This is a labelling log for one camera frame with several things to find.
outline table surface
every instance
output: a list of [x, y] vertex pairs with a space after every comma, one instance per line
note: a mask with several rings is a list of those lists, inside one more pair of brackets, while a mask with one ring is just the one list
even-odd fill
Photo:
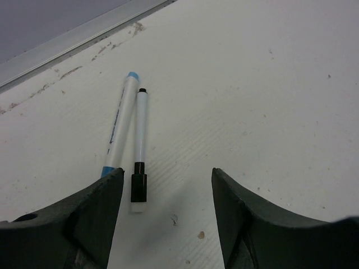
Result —
[[133, 117], [108, 268], [223, 268], [213, 167], [301, 215], [358, 215], [358, 13], [179, 0], [1, 94], [1, 220], [100, 177], [129, 71], [149, 92], [148, 208], [129, 212]]

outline metal edge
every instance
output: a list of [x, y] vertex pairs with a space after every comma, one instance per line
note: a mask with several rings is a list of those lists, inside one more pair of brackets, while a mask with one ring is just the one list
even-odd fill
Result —
[[132, 0], [0, 64], [0, 94], [176, 0]]

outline whiteboard marker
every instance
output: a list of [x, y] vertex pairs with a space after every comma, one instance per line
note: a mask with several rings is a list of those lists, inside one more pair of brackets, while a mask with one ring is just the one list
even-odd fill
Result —
[[144, 212], [147, 203], [147, 175], [145, 174], [147, 102], [147, 91], [142, 88], [137, 94], [135, 168], [131, 178], [132, 212]]
[[107, 158], [105, 166], [102, 168], [101, 177], [104, 177], [120, 165], [138, 88], [139, 76], [135, 72], [130, 72], [123, 84], [121, 101], [119, 102], [116, 119], [112, 129], [110, 145], [107, 150]]

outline gray background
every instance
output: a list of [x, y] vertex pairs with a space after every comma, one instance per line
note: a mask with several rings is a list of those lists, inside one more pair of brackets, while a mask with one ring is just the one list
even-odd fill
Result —
[[2, 0], [0, 63], [130, 0]]

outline blue marker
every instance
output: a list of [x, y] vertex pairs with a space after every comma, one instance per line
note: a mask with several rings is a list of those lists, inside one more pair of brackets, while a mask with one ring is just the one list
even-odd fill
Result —
[[101, 177], [104, 177], [120, 165], [138, 88], [139, 76], [135, 72], [130, 72], [123, 85], [121, 101], [119, 102]]

